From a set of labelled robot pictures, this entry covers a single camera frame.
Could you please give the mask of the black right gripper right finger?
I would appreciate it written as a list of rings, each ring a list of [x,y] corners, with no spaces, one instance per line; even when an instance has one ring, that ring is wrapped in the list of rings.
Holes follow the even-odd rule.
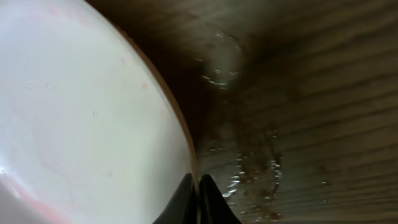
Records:
[[[200,210],[201,224],[241,224],[208,174],[200,181]]]

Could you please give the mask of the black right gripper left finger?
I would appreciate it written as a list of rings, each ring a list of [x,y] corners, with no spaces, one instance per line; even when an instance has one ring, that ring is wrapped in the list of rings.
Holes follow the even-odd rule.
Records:
[[[197,195],[192,174],[186,174],[153,224],[196,224]]]

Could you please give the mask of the white plate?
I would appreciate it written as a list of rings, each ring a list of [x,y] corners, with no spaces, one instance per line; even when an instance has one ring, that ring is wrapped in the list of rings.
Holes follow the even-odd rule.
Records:
[[[146,55],[85,1],[1,2],[1,222],[154,223],[198,192]]]

